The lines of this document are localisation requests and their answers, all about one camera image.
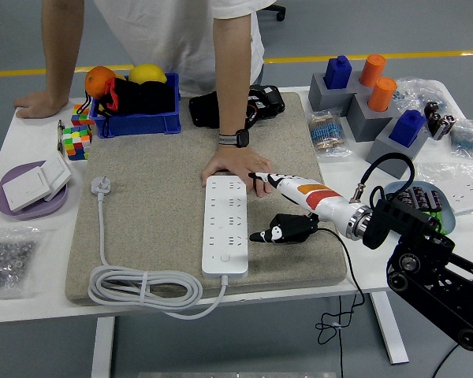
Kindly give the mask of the person's left hand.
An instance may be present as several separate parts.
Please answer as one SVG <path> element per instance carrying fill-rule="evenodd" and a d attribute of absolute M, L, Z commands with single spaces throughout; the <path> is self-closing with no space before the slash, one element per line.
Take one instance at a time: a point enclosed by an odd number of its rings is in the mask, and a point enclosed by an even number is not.
<path fill-rule="evenodd" d="M 245 183 L 247 192 L 254 191 L 260 198 L 272 191 L 270 184 L 252 179 L 249 176 L 250 173 L 255 172 L 273 172 L 271 161 L 259 155 L 251 147 L 238 148 L 220 145 L 201 172 L 202 185 L 205 187 L 207 179 L 221 171 L 228 171 L 239 176 Z"/>

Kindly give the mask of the person's right hand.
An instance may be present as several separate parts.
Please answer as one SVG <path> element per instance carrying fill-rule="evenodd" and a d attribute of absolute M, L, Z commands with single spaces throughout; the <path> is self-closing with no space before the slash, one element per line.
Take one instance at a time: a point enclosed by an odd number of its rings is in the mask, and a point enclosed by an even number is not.
<path fill-rule="evenodd" d="M 68 103 L 68 96 L 54 96 L 47 91 L 33 91 L 13 101 L 16 115 L 23 119 L 43 119 L 55 116 Z"/>

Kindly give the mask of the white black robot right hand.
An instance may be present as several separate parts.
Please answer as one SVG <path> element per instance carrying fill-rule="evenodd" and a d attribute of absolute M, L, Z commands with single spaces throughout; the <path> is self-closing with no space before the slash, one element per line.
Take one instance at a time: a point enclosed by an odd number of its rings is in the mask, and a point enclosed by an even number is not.
<path fill-rule="evenodd" d="M 350 202 L 333 189 L 300 176 L 251 173 L 250 177 L 269 183 L 289 201 L 309 212 L 308 215 L 277 214 L 267 230 L 255 232 L 249 240 L 258 243 L 302 243 L 315 233 L 320 221 L 333 223 L 337 230 L 352 240 L 360 239 L 357 224 L 367 207 Z"/>

